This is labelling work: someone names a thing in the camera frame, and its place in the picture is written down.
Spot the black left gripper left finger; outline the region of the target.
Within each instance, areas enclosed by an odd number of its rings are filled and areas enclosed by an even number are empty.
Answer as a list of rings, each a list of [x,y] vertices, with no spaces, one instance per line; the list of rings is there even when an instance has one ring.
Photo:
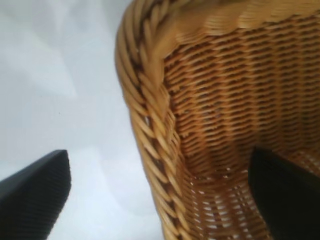
[[[71,190],[68,152],[54,150],[0,182],[0,238],[45,240]]]

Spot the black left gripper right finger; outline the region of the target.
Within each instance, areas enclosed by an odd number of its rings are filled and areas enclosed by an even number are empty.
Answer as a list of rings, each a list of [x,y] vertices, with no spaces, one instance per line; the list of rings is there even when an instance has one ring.
[[[255,147],[248,185],[275,240],[320,238],[320,178],[288,159]]]

